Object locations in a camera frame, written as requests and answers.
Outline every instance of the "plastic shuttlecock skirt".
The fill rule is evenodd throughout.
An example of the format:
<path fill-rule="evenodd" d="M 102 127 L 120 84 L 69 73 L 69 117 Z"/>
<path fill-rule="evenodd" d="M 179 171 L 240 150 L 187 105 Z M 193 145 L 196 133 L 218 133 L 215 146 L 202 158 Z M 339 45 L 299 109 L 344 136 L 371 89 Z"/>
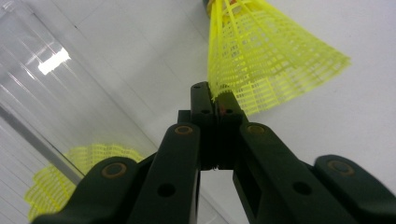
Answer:
<path fill-rule="evenodd" d="M 142 161 L 137 151 L 120 145 L 94 144 L 88 147 L 74 147 L 65 154 L 85 175 L 91 168 L 110 157 L 127 157 L 134 161 Z M 68 202 L 76 186 L 67 179 L 55 166 L 49 165 L 33 177 L 35 184 L 26 192 L 25 201 L 31 205 L 28 218 L 45 213 L 60 211 Z"/>
<path fill-rule="evenodd" d="M 208 4 L 208 82 L 246 114 L 282 104 L 338 75 L 349 58 L 262 0 Z"/>

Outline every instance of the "shuttlecock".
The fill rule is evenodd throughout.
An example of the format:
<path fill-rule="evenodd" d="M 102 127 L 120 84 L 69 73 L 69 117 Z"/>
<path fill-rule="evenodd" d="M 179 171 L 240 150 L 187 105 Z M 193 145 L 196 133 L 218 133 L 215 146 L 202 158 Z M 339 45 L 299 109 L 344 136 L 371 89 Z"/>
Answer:
<path fill-rule="evenodd" d="M 120 145 L 94 144 L 88 147 L 74 147 L 65 154 L 84 175 L 104 159 L 110 157 L 127 157 L 142 161 L 137 151 Z M 56 213 L 68 202 L 76 186 L 55 166 L 49 165 L 33 177 L 35 184 L 25 194 L 25 201 L 31 205 L 29 220 L 45 213 Z"/>
<path fill-rule="evenodd" d="M 246 114 L 284 103 L 338 75 L 349 58 L 263 0 L 210 0 L 208 82 Z"/>

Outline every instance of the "transparent plastic panel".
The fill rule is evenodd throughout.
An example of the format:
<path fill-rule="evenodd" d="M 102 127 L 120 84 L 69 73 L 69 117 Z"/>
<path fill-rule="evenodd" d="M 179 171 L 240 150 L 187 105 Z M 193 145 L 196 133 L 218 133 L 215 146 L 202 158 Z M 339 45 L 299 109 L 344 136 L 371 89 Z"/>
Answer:
<path fill-rule="evenodd" d="M 119 144 L 145 156 L 154 151 L 134 121 L 29 8 L 10 2 L 0 16 L 4 107 L 62 153 L 90 144 Z"/>
<path fill-rule="evenodd" d="M 0 119 L 0 223 L 27 223 L 29 205 L 23 199 L 33 176 L 48 165 L 32 146 Z"/>

